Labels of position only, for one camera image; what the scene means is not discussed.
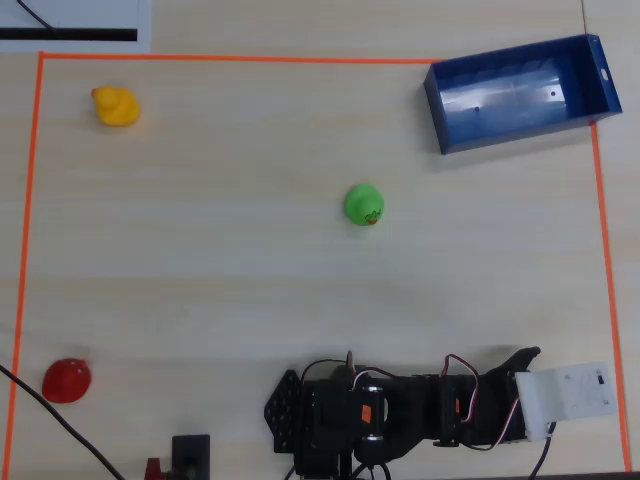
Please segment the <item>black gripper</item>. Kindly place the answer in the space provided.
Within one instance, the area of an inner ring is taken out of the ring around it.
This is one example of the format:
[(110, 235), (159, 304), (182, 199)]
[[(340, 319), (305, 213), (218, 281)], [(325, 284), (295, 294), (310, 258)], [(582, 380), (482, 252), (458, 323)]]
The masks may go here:
[(471, 429), (472, 446), (497, 446), (525, 440), (520, 403), (510, 415), (519, 397), (515, 374), (528, 372), (529, 365), (540, 353), (538, 346), (519, 349), (501, 365), (480, 377)]

